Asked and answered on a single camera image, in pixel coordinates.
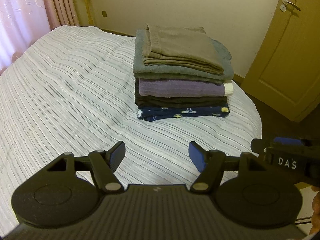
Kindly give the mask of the person's right hand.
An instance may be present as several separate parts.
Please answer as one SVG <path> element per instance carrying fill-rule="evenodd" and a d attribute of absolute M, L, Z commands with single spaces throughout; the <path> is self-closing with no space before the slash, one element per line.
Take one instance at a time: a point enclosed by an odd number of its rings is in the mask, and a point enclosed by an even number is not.
<path fill-rule="evenodd" d="M 311 217 L 311 224 L 312 228 L 309 232 L 309 234 L 317 233 L 320 230 L 320 192 L 319 187 L 312 186 L 311 187 L 313 192 L 317 192 L 315 195 L 313 201 L 312 201 L 312 209 L 313 209 L 313 215 Z"/>

